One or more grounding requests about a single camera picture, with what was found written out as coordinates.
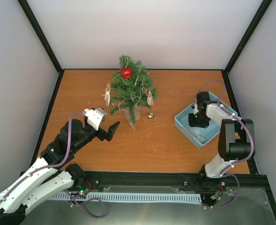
red ornament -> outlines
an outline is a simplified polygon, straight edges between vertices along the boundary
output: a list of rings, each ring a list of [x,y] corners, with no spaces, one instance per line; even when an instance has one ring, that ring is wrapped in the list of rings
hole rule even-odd
[[[129,79],[133,76],[133,70],[130,67],[123,67],[120,74],[124,79]]]

christmas tree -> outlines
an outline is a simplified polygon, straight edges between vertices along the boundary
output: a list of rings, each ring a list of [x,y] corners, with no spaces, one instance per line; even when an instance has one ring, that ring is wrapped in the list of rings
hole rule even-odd
[[[153,88],[153,80],[141,61],[133,61],[127,55],[119,58],[121,70],[112,75],[113,90],[118,96],[111,97],[111,103],[117,104],[111,109],[111,115],[118,110],[128,110],[130,120],[135,123],[134,108],[144,106],[151,109],[153,99],[157,98],[157,90]]]

white wall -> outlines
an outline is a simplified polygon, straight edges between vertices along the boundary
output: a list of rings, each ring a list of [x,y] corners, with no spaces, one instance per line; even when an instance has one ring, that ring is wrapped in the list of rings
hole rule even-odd
[[[243,117],[255,126],[259,172],[267,174],[276,200],[276,1],[230,73]]]
[[[30,163],[57,78],[16,0],[0,0],[0,191]]]
[[[29,0],[63,68],[225,68],[261,0]]]

wooden table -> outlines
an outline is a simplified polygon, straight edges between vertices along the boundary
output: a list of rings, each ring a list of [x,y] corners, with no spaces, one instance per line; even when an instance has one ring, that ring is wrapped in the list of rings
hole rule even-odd
[[[69,115],[86,108],[105,107],[104,89],[116,70],[66,70],[51,116],[42,140],[40,152],[52,142],[67,122]],[[76,153],[72,163],[90,171],[138,171],[197,173],[203,164],[217,154],[218,136],[201,149],[197,149],[175,126],[174,117],[190,105],[198,89],[207,81],[222,80],[220,71],[203,70],[150,70],[150,77],[157,87],[158,99],[148,119],[147,108],[142,108],[141,118],[133,130],[124,112],[108,114],[101,127],[120,121],[111,142],[95,138]],[[204,90],[219,96],[220,83],[209,84]],[[223,100],[229,104],[227,94]],[[233,173],[249,173],[247,163],[231,169]]]

blue plastic bin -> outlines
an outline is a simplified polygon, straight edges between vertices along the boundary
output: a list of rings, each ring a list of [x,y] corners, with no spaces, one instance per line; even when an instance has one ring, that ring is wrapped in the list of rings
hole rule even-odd
[[[214,95],[212,92],[209,92],[209,97],[211,100],[217,100],[218,97]],[[231,107],[229,107],[222,100],[220,101],[226,109],[230,112],[237,114]],[[180,114],[175,117],[175,126],[197,147],[201,148],[210,142],[217,134],[220,133],[220,127],[216,122],[210,120],[209,126],[207,128],[200,127],[190,127],[188,122],[189,113],[194,113],[194,109],[192,108],[192,104],[189,105],[186,109],[184,109]]]

